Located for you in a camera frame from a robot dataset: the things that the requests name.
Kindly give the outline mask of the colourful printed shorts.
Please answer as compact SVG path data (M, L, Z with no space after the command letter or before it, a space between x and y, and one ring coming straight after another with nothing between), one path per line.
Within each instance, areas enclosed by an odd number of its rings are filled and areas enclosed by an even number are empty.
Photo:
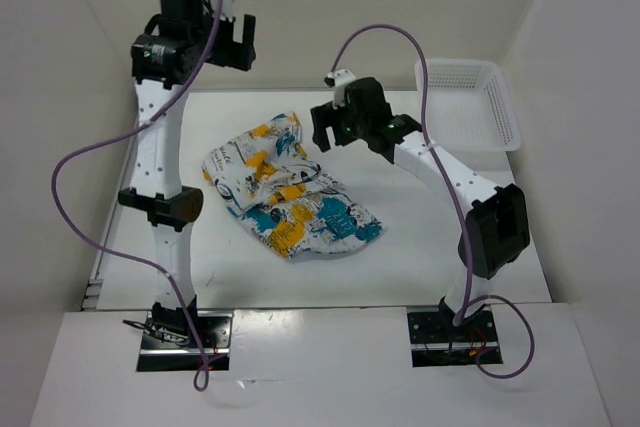
M212 149L203 177L244 230L291 260L341 256L377 240L384 224L302 145L303 127L285 112Z

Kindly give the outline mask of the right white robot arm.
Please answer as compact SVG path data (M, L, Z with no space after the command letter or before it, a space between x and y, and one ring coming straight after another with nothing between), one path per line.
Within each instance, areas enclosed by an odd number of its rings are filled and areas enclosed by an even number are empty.
M333 98L311 110L312 140L321 151L362 140L453 207L461 223L463 271L440 301L438 325L446 338L464 338L489 298L492 279L530 244L524 192L467 167L428 137L424 120L394 114L375 78L342 69L327 74L324 82Z

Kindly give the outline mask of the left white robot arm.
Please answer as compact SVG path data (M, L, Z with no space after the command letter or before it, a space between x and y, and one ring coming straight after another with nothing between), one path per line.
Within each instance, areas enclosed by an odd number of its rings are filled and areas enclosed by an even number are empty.
M184 185L180 177L187 84L205 63L250 70L256 58L256 19L245 15L242 38L235 40L234 1L160 0L160 13L131 47L142 130L131 182L119 191L118 202L145 213L162 268L144 328L180 347L193 345L200 332L190 247L204 204L203 192Z

